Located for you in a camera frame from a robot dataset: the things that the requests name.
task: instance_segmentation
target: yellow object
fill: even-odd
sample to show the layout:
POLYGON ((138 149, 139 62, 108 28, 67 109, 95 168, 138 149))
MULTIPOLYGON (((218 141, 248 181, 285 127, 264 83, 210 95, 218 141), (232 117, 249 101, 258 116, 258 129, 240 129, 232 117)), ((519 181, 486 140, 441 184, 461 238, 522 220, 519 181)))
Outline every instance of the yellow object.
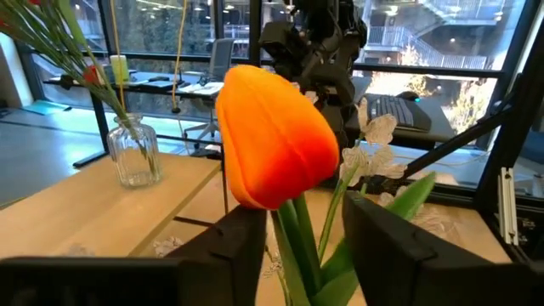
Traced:
POLYGON ((110 62, 116 84, 121 85, 128 82, 127 57, 125 55, 112 55, 110 56, 110 62))

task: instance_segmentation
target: green stem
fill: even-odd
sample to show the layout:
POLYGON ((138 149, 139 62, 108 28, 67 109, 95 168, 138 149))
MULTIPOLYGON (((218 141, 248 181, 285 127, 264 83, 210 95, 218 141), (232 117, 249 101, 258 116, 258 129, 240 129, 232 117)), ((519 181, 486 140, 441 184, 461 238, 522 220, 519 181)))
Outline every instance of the green stem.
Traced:
MULTIPOLYGON (((266 252, 266 255, 268 255, 270 262, 274 262, 274 256, 272 256, 272 253, 270 252, 270 249, 268 246, 264 246, 264 251, 266 252)), ((291 298, 289 297, 289 290, 287 290, 287 284, 286 281, 283 279, 283 275, 281 274, 281 270, 277 269, 275 271, 276 275, 278 275, 278 280, 280 281, 281 290, 283 291, 283 299, 286 302, 286 306, 291 306, 291 298)))
POLYGON ((313 296, 321 289, 320 266, 317 260, 306 249, 306 244, 298 223, 297 211, 292 201, 285 202, 278 210, 281 223, 285 230, 293 255, 297 260, 304 288, 309 296, 313 296))
POLYGON ((317 249, 320 263, 323 261, 323 256, 325 256, 326 245, 329 241, 329 236, 331 235, 332 221, 334 220, 334 215, 337 211, 338 204, 340 203, 343 194, 348 189, 349 181, 351 181, 351 178, 355 175, 358 166, 359 165, 355 165, 355 167, 349 169, 348 175, 346 175, 345 178, 338 179, 337 187, 332 194, 331 205, 329 205, 329 210, 326 212, 325 224, 323 225, 323 230, 321 231, 320 244, 317 249))

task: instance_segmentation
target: glass vase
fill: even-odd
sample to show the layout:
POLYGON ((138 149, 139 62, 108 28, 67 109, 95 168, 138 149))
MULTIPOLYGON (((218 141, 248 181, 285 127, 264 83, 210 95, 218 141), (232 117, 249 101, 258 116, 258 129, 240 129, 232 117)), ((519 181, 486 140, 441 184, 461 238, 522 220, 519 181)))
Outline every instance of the glass vase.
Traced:
POLYGON ((108 133, 111 159, 117 177, 128 188, 152 185, 161 179, 159 150, 153 127, 142 124, 142 115, 127 114, 116 117, 118 127, 108 133))

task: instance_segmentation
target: orange tulip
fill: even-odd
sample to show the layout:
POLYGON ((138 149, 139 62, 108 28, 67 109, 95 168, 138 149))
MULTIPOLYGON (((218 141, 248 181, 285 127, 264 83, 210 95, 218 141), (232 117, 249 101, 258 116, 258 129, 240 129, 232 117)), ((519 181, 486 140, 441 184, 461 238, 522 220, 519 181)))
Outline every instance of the orange tulip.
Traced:
POLYGON ((216 107, 230 189, 241 205, 277 209, 334 173, 334 133, 282 77, 249 65, 232 68, 216 107))

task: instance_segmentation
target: keyboard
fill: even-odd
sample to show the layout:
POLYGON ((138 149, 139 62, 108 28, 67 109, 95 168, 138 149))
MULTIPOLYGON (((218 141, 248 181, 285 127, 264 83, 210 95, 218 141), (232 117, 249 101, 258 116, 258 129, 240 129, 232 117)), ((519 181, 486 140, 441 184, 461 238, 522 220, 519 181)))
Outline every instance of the keyboard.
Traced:
POLYGON ((420 132, 431 130, 431 118, 416 102, 389 95, 379 95, 368 101, 368 116, 374 119, 385 114, 397 118, 398 128, 420 132))

